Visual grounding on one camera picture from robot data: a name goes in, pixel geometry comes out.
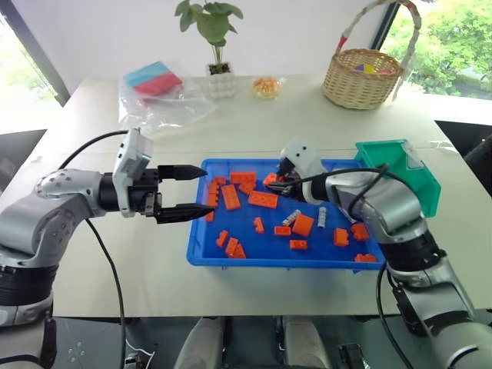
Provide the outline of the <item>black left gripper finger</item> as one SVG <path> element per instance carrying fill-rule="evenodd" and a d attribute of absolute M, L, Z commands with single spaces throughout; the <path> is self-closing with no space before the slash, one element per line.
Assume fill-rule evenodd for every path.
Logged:
<path fill-rule="evenodd" d="M 157 170 L 160 180 L 189 181 L 208 174 L 204 169 L 194 165 L 159 165 Z"/>
<path fill-rule="evenodd" d="M 172 208 L 159 208 L 155 212 L 158 224 L 181 223 L 204 217 L 214 210 L 203 204 L 177 204 Z"/>

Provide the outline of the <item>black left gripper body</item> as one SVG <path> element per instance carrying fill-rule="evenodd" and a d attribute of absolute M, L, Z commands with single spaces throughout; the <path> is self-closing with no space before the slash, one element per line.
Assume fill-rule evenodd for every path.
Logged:
<path fill-rule="evenodd" d="M 161 209 L 161 193 L 158 189 L 160 183 L 157 168 L 144 170 L 140 178 L 135 179 L 128 187 L 130 212 L 157 218 Z"/>

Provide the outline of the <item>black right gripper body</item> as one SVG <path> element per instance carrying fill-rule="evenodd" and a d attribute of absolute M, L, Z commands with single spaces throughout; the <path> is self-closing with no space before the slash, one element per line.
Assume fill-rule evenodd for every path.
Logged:
<path fill-rule="evenodd" d="M 295 169 L 295 166 L 290 162 L 287 161 L 288 163 L 288 173 L 285 175 L 285 181 L 284 183 L 292 182 L 292 181 L 297 181 L 301 179 L 301 176 L 297 173 L 297 170 Z M 300 184 L 294 184 L 295 190 L 292 196 L 286 196 L 288 198 L 292 198 L 296 201 L 305 201 L 305 197 L 303 194 L 302 190 L 302 183 Z"/>

